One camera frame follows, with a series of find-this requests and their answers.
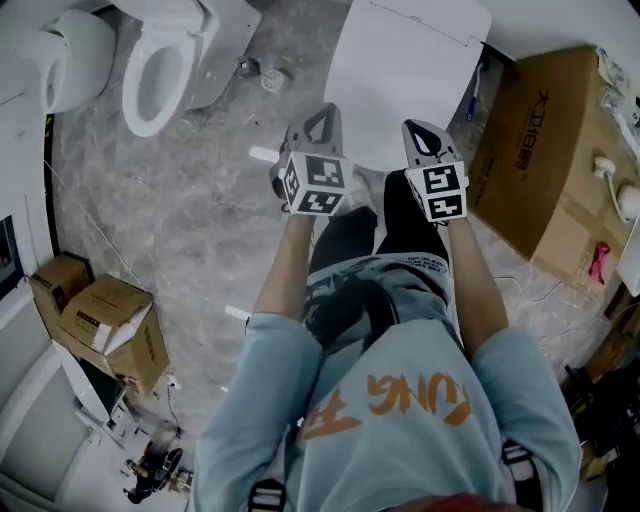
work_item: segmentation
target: red object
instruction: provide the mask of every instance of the red object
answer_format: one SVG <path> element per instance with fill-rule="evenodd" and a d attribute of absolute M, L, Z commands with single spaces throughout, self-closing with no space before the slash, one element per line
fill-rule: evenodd
<path fill-rule="evenodd" d="M 605 242 L 598 242 L 596 244 L 596 250 L 593 253 L 593 263 L 591 263 L 591 267 L 589 268 L 589 276 L 600 284 L 604 284 L 602 270 L 604 268 L 607 255 L 610 252 L 611 248 Z"/>

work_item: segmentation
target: backpack strap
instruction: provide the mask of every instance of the backpack strap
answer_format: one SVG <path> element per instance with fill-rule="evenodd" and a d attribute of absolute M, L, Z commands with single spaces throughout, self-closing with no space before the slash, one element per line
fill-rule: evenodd
<path fill-rule="evenodd" d="M 543 512 L 542 485 L 531 452 L 513 441 L 502 445 L 502 462 L 507 466 L 519 506 Z"/>

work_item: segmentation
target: white cable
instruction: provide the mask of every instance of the white cable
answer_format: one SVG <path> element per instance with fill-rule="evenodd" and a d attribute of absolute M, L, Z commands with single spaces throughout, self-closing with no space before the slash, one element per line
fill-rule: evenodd
<path fill-rule="evenodd" d="M 44 160 L 44 163 L 47 165 L 47 167 L 49 168 L 49 170 L 51 171 L 51 173 L 58 178 L 58 180 L 60 181 L 60 183 L 62 184 L 62 186 L 64 188 L 66 188 L 67 190 L 71 191 L 71 188 L 69 186 L 67 186 L 67 184 L 64 182 L 64 180 L 60 177 L 60 175 L 53 170 L 53 167 L 51 167 L 51 165 L 49 165 L 49 162 L 47 162 L 46 160 Z M 120 252 L 118 251 L 118 249 L 116 249 L 114 247 L 114 245 L 111 243 L 111 241 L 107 238 L 107 235 L 104 234 L 104 231 L 102 231 L 102 229 L 100 229 L 100 226 L 98 226 L 97 222 L 95 220 L 93 220 L 93 217 L 91 217 L 91 215 L 89 214 L 89 212 L 85 209 L 85 207 L 82 205 L 82 203 L 80 202 L 80 200 L 78 198 L 76 198 L 73 194 L 72 197 L 75 199 L 76 203 L 78 203 L 78 206 L 80 207 L 80 209 L 84 212 L 85 216 L 87 217 L 87 219 L 89 219 L 89 221 L 91 222 L 91 224 L 93 224 L 93 227 L 95 227 L 98 232 L 102 235 L 102 238 L 104 238 L 105 242 L 107 242 L 107 244 L 109 245 L 109 247 L 111 247 L 111 249 L 113 249 L 113 252 L 116 253 L 116 256 L 118 256 L 118 258 L 120 259 L 120 262 L 122 263 L 122 265 L 124 266 L 124 268 L 127 270 L 127 272 L 129 272 L 129 274 L 131 274 L 131 276 L 136 280 L 136 283 L 138 283 L 138 286 L 144 290 L 145 292 L 147 291 L 147 289 L 143 286 L 143 284 L 140 282 L 140 279 L 138 279 L 138 276 L 136 276 L 133 273 L 133 270 L 131 270 L 131 268 L 129 267 L 129 265 L 127 265 L 127 262 L 124 261 L 124 258 L 122 257 L 122 255 L 120 254 Z"/>
<path fill-rule="evenodd" d="M 561 281 L 558 281 L 558 284 L 556 284 L 549 293 L 547 293 L 544 297 L 542 297 L 541 299 L 529 299 L 525 294 L 524 294 L 524 290 L 522 289 L 522 286 L 520 286 L 520 282 L 515 278 L 515 277 L 511 277 L 511 276 L 499 276 L 499 277 L 494 277 L 493 278 L 495 281 L 498 281 L 499 279 L 503 279 L 503 280 L 507 280 L 507 281 L 513 281 L 514 283 L 516 283 L 516 285 L 518 286 L 518 290 L 520 290 L 520 293 L 522 295 L 522 298 L 524 300 L 526 300 L 529 304 L 540 304 L 542 302 L 544 302 L 545 300 L 547 300 L 551 294 L 553 292 L 555 292 L 560 285 L 562 284 Z"/>

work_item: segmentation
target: white toilet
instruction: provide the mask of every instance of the white toilet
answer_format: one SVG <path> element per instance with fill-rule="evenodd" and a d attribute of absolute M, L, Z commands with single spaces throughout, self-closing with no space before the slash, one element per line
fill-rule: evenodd
<path fill-rule="evenodd" d="M 245 0 L 113 0 L 142 20 L 124 75 L 131 131 L 151 137 L 193 108 L 211 105 L 231 80 L 262 19 Z"/>
<path fill-rule="evenodd" d="M 25 32 L 18 51 L 40 70 L 40 102 L 47 114 L 81 107 L 107 84 L 116 35 L 97 16 L 69 9 L 37 32 Z"/>

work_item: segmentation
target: person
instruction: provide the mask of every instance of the person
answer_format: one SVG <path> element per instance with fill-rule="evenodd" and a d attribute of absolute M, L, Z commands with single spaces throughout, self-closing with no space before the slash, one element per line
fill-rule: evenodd
<path fill-rule="evenodd" d="M 471 224 L 448 223 L 449 261 L 392 172 L 372 254 L 377 215 L 356 181 L 310 263 L 314 219 L 288 218 L 198 442 L 195 509 L 564 510 L 581 459 L 571 416 L 536 341 L 508 326 Z"/>

